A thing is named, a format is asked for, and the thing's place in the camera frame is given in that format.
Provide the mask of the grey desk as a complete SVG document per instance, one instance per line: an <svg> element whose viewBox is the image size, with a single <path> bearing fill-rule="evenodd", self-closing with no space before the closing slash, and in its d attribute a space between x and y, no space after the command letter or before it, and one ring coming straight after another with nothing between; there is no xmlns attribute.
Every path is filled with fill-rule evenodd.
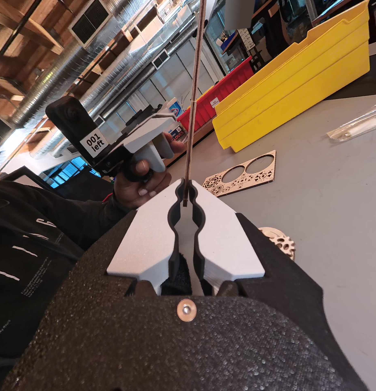
<svg viewBox="0 0 376 391"><path fill-rule="evenodd" d="M191 177L202 184L277 151L272 183L220 200L291 237L296 263L324 290L338 344L376 390L376 130L340 143L327 136L376 104L376 43L370 51L366 75L238 153L209 134L193 149Z"/></svg>

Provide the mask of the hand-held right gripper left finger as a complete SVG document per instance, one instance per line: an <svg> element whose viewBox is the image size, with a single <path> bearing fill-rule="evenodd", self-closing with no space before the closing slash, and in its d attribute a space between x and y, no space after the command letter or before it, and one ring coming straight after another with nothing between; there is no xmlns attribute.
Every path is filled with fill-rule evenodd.
<svg viewBox="0 0 376 391"><path fill-rule="evenodd" d="M156 294L174 279L179 268L179 239L175 225L180 219L184 179L157 194L134 213L107 274L149 281Z"/></svg>

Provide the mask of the red plastic bin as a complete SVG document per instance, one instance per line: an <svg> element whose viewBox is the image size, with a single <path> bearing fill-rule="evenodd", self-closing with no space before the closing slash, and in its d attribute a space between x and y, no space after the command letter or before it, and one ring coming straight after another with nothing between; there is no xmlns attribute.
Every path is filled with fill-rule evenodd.
<svg viewBox="0 0 376 391"><path fill-rule="evenodd" d="M251 59L252 56L249 56L198 98L194 131L199 130L211 121L216 115L215 106L253 76L254 72L250 65Z"/></svg>

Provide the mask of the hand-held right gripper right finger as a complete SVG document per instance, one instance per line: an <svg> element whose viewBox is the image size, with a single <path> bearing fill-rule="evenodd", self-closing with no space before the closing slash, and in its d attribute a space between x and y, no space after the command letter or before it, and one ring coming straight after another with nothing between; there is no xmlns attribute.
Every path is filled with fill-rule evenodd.
<svg viewBox="0 0 376 391"><path fill-rule="evenodd" d="M241 214L194 180L189 197L197 226L193 263L199 280L218 291L224 281L263 277L264 267L238 219Z"/></svg>

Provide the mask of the wooden parts sheet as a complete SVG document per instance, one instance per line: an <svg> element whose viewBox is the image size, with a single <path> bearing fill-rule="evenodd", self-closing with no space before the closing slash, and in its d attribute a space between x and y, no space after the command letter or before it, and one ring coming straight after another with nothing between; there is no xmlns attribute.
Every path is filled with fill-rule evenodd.
<svg viewBox="0 0 376 391"><path fill-rule="evenodd" d="M266 154L260 155L254 159L245 161L241 164L226 169L220 173L216 173L207 177L202 185L207 191L216 197L237 193L249 188L257 187L274 181L276 167L276 150L272 150ZM247 169L255 161L264 157L271 157L272 162L265 169L255 173L248 173ZM230 182L225 182L224 177L234 169L242 167L244 170L240 176Z"/></svg>
<svg viewBox="0 0 376 391"><path fill-rule="evenodd" d="M183 193L183 201L182 201L183 207L187 207L188 198L189 198L189 181L190 181L193 136L194 136L194 129L195 129L195 115L196 115L196 89L197 89L199 72L200 72L200 56L201 56L202 40L203 40L203 33L204 33L205 11L206 11L206 0L201 0L199 15L198 15L198 26L197 26L197 35L196 35L193 78L192 78L190 121L189 121L188 137L187 137L184 193Z"/></svg>

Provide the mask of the person's left forearm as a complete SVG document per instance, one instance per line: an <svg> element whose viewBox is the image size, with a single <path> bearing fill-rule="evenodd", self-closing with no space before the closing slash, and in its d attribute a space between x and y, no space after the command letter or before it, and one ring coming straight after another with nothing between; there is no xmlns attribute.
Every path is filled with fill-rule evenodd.
<svg viewBox="0 0 376 391"><path fill-rule="evenodd" d="M115 194L104 202L65 200L57 226L82 250L87 250L136 207L124 207Z"/></svg>

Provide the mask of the black framed white sign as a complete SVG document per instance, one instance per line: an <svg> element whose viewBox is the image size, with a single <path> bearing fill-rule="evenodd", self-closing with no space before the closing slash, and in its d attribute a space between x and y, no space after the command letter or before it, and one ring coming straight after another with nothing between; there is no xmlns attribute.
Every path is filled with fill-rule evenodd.
<svg viewBox="0 0 376 391"><path fill-rule="evenodd" d="M52 188L46 181L36 175L33 171L23 166L9 174L0 173L0 180L11 181L20 183L23 185L28 185L36 188L42 188L44 190L48 190L54 194L56 191Z"/></svg>

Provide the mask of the wooden ring base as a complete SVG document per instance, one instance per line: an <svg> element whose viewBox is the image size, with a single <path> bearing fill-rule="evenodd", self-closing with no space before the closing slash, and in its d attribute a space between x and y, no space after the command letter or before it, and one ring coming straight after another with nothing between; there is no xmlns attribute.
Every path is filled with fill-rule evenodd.
<svg viewBox="0 0 376 391"><path fill-rule="evenodd" d="M260 227L259 230L269 239L275 236L286 236L282 231L272 227Z"/></svg>

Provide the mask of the wipes canister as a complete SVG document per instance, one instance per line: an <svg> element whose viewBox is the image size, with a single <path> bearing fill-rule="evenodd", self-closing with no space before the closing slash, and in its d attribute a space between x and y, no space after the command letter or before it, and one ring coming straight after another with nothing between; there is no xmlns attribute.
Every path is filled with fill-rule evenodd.
<svg viewBox="0 0 376 391"><path fill-rule="evenodd" d="M179 102L179 100L176 97L168 101L167 108L168 110L171 111L173 115L176 116L176 118L178 118L180 115L182 115L185 112L182 104Z"/></svg>

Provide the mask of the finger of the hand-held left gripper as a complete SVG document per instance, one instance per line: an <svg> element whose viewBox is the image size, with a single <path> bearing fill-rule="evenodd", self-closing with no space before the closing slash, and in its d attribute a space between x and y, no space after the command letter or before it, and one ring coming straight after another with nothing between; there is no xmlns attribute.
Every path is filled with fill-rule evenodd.
<svg viewBox="0 0 376 391"><path fill-rule="evenodd" d="M138 150L138 155L147 156L150 154L150 145L154 145L156 151L159 153L161 159L171 158L172 149L169 142L166 139L165 134L168 134L172 125L176 122L176 116L173 115L170 111L161 111L150 115L147 119L143 120L139 125L141 135L151 134L151 139L149 136L145 136L147 140L141 148Z"/></svg>
<svg viewBox="0 0 376 391"><path fill-rule="evenodd" d="M123 146L133 154L133 161L145 159L153 171L164 172L163 158L170 159L174 155L164 133L176 124L175 116L150 116L133 129Z"/></svg>

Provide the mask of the silver spiral air duct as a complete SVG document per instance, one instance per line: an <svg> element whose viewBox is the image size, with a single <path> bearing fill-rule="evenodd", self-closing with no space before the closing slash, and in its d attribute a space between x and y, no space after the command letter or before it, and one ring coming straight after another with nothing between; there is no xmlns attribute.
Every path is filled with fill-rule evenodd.
<svg viewBox="0 0 376 391"><path fill-rule="evenodd" d="M99 126L102 134L107 138L107 141L112 144L117 141L123 134L129 132L128 126L133 127L133 114L127 114L128 105L132 106L132 110L139 112L139 108L133 102L132 95L139 94L144 97L143 99L148 102L148 105L152 105L156 108L157 104L160 104L160 100L156 100L151 95L145 95L142 92L143 85L147 85L149 80L153 80L155 76L160 77L160 81L166 80L166 77L171 79L170 82L161 90L157 87L155 81L152 82L153 90L158 91L158 96L163 96L165 101L171 101L176 98L183 107L183 110L187 110L190 103L188 99L191 97L191 83L183 87L182 81L177 81L179 74L174 76L172 71L176 70L174 66L174 58L177 58L181 66L186 68L186 73L192 76L193 72L193 56L195 46L195 35L197 34L197 22L192 21L183 29L182 33L179 33L170 42L163 54L169 56L168 60L165 60L159 69L151 63L147 65L133 81L123 89L112 102L106 106L105 110L100 113L100 116L104 119L104 122Z"/></svg>
<svg viewBox="0 0 376 391"><path fill-rule="evenodd" d="M132 22L153 1L110 0L99 1L91 11L91 21L100 21L90 35L90 22L85 12L92 7L90 1L69 27L73 40L55 62L37 79L8 122L13 129L33 129L45 114L45 108L59 99L73 82L92 63L98 54L127 24Z"/></svg>

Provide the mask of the clear plastic bag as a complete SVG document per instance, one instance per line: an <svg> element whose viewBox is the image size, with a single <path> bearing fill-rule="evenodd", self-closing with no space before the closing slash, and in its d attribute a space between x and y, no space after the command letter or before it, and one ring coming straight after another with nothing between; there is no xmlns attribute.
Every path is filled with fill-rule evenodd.
<svg viewBox="0 0 376 391"><path fill-rule="evenodd" d="M327 132L327 136L334 141L344 142L372 130L376 130L376 105L359 117Z"/></svg>

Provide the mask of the person's left hand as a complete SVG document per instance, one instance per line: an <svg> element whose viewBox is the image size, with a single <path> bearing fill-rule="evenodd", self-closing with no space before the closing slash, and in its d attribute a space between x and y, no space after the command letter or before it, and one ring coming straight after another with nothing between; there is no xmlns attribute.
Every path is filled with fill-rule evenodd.
<svg viewBox="0 0 376 391"><path fill-rule="evenodd" d="M174 141L172 136L165 133L165 137L174 154L184 152L183 142ZM131 163L130 170L137 176L144 176L150 169L145 159ZM144 182L131 182L123 172L118 172L114 183L114 192L117 202L122 208L133 210L144 205L156 194L162 192L171 183L171 174L167 171L154 172L150 179Z"/></svg>

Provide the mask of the white ceiling vent grille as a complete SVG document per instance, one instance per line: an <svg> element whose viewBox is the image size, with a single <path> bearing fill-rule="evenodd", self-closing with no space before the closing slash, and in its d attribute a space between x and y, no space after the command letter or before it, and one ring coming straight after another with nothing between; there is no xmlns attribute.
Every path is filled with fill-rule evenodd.
<svg viewBox="0 0 376 391"><path fill-rule="evenodd" d="M166 49L164 49L163 51L160 52L160 54L158 56L156 56L152 61L152 65L155 67L156 70L158 70L159 68L161 68L161 66L166 62L168 61L168 59L170 59L170 55L168 54L168 52L166 51Z"/></svg>
<svg viewBox="0 0 376 391"><path fill-rule="evenodd" d="M83 48L87 48L111 17L104 1L92 0L73 19L68 30Z"/></svg>
<svg viewBox="0 0 376 391"><path fill-rule="evenodd" d="M4 117L0 116L0 147L4 144L13 130L13 126Z"/></svg>

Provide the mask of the blue white cardboard box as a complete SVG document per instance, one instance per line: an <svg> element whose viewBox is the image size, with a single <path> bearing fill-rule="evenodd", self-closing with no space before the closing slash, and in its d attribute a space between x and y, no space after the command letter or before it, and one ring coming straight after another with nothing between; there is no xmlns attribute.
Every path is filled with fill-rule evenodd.
<svg viewBox="0 0 376 391"><path fill-rule="evenodd" d="M168 133L171 135L173 141L184 142L187 136L187 131L184 126L178 121L172 125Z"/></svg>

